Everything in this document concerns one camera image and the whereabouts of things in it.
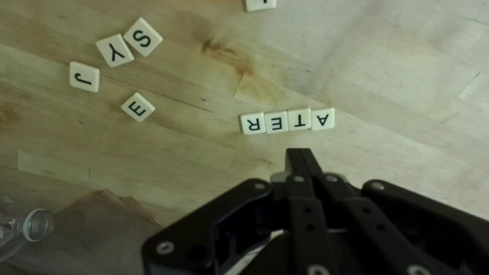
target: wood grain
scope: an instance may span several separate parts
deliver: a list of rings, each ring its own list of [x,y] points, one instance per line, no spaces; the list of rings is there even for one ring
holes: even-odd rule
[[[354,186],[380,178],[489,219],[487,2],[4,0],[0,195],[59,211],[93,190],[180,218],[308,147]],[[94,42],[146,19],[165,42],[108,69]],[[100,68],[100,92],[67,65]],[[140,92],[143,124],[119,106]],[[336,129],[242,137],[238,115],[336,108]]]

